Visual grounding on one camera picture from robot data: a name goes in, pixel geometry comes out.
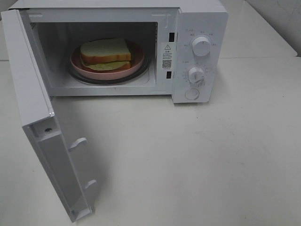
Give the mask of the white microwave door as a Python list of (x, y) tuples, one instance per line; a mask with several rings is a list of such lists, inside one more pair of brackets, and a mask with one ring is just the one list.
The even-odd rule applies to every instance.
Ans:
[(65, 141), (43, 80), (47, 64), (37, 25), (24, 10), (4, 11), (1, 17), (22, 129), (70, 220), (75, 222), (92, 212), (87, 188), (71, 158), (71, 152), (87, 140), (81, 137), (71, 145)]

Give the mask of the white microwave oven body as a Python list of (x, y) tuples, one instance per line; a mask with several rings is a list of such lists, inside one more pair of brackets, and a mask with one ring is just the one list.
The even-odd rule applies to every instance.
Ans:
[[(11, 9), (26, 11), (37, 25), (49, 96), (170, 95), (174, 103), (210, 99), (228, 20), (218, 0), (19, 0)], [(200, 35), (212, 42), (206, 56), (192, 51), (191, 41)], [(116, 85), (87, 84), (70, 75), (68, 65), (74, 49), (88, 41), (110, 38), (140, 45), (150, 60), (148, 70)], [(175, 44), (172, 70), (160, 67), (162, 42)], [(188, 70), (193, 67), (204, 69), (203, 82), (189, 82)], [(199, 90), (198, 99), (185, 97), (189, 89)]]

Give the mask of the pink round plate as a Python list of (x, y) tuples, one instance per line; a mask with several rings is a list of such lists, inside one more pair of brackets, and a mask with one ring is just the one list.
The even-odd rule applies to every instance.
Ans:
[(148, 59), (145, 56), (143, 49), (136, 43), (126, 41), (127, 46), (132, 55), (131, 67), (129, 69), (116, 69), (112, 71), (93, 71), (90, 68), (85, 69), (80, 59), (80, 49), (77, 48), (71, 54), (70, 62), (71, 68), (74, 69), (84, 79), (91, 79), (92, 81), (100, 82), (121, 82), (122, 79), (130, 79), (131, 76), (135, 77), (135, 74), (141, 69), (144, 70), (144, 66), (148, 68)]

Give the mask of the white warning sticker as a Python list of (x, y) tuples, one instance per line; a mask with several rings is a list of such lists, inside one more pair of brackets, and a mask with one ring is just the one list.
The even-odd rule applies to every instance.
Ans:
[(175, 44), (173, 42), (162, 42), (160, 56), (160, 67), (163, 70), (172, 70), (174, 66)]

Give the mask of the sandwich with lettuce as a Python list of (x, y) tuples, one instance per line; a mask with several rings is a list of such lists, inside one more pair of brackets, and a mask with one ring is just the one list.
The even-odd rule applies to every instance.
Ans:
[(80, 60), (90, 70), (113, 71), (131, 68), (132, 55), (123, 38), (114, 38), (82, 44)]

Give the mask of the lower white timer knob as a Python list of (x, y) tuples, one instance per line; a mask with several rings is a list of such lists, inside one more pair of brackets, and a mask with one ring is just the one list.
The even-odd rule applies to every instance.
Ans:
[(199, 84), (204, 81), (206, 73), (201, 67), (193, 67), (188, 70), (188, 80), (191, 84)]

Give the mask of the upper white power knob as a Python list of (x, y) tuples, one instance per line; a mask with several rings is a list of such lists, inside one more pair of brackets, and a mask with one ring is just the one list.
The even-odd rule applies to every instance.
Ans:
[(193, 54), (198, 57), (206, 56), (211, 51), (211, 40), (208, 36), (200, 35), (191, 41)]

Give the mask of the glass microwave turntable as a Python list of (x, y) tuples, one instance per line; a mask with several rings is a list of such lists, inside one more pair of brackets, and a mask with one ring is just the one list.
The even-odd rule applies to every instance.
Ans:
[[(148, 68), (149, 68), (151, 61), (149, 60), (148, 57), (147, 57), (147, 59), (148, 59)], [(69, 73), (72, 77), (74, 77), (75, 79), (77, 79), (77, 80), (79, 80), (80, 82), (83, 82), (83, 83), (92, 84), (92, 85), (116, 85), (116, 84), (121, 84), (121, 83), (125, 83), (125, 82), (128, 82), (128, 81), (132, 81), (132, 80), (138, 78), (139, 76), (141, 76), (142, 74), (144, 74), (145, 71), (148, 70), (148, 68), (146, 68), (146, 65), (143, 65), (143, 66), (144, 66), (144, 68), (143, 68), (144, 70), (142, 71), (140, 69), (138, 71), (138, 73), (135, 74), (135, 77), (131, 76), (130, 79), (122, 79), (122, 80), (120, 80), (121, 82), (118, 82), (118, 83), (104, 82), (104, 81), (96, 82), (96, 81), (92, 81), (91, 79), (84, 79), (83, 76), (79, 75), (74, 69), (71, 68), (71, 62), (69, 62), (68, 71), (69, 71)], [(126, 63), (125, 65), (123, 65), (122, 67), (120, 67), (118, 69), (129, 69), (130, 67), (131, 67), (131, 62)]]

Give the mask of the round white door button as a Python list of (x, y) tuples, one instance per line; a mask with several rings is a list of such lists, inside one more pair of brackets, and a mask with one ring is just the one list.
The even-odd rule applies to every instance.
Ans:
[(185, 92), (185, 97), (188, 100), (196, 100), (199, 97), (199, 90), (198, 89), (189, 89)]

